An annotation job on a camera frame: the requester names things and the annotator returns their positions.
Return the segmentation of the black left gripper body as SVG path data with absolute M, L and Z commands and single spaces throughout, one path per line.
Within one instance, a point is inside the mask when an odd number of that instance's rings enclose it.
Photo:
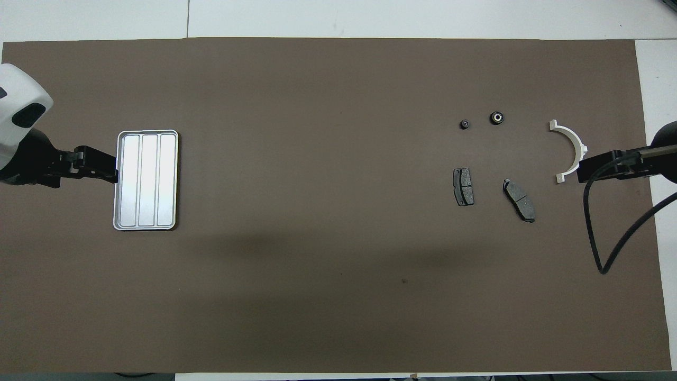
M 60 177 L 52 174 L 52 166 L 60 161 L 60 156 L 61 151 L 43 132 L 32 129 L 20 142 L 14 157 L 3 167 L 1 181 L 14 186 L 41 184 L 60 187 Z

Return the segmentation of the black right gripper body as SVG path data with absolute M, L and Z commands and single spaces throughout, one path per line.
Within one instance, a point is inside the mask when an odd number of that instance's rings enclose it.
M 673 147 L 674 152 L 662 155 L 653 155 L 647 157 L 643 155 L 643 161 L 650 164 L 656 174 L 662 175 L 672 183 L 676 183 L 676 121 L 664 125 L 655 133 L 649 147 L 651 149 L 661 149 L 664 147 Z

